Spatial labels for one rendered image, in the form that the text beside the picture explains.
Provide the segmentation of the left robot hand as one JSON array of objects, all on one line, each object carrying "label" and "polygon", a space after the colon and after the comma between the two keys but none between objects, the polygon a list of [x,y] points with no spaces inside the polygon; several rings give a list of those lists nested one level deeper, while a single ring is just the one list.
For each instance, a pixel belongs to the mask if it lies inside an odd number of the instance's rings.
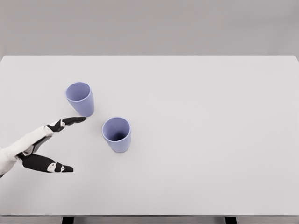
[{"label": "left robot hand", "polygon": [[23,167],[45,173],[72,173],[73,167],[36,154],[39,147],[65,127],[81,123],[86,117],[69,117],[41,126],[24,135],[11,145],[0,148],[0,178],[21,161]]}]

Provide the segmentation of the blue plastic cup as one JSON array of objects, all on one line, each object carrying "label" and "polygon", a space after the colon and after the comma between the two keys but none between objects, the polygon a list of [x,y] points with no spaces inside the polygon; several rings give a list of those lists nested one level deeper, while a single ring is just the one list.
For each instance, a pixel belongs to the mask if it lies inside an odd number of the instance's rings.
[{"label": "blue plastic cup", "polygon": [[102,135],[116,153],[124,153],[131,143],[131,125],[121,117],[109,118],[102,126]]},{"label": "blue plastic cup", "polygon": [[91,87],[84,82],[71,84],[65,97],[73,109],[81,116],[90,117],[94,113],[94,98]]}]

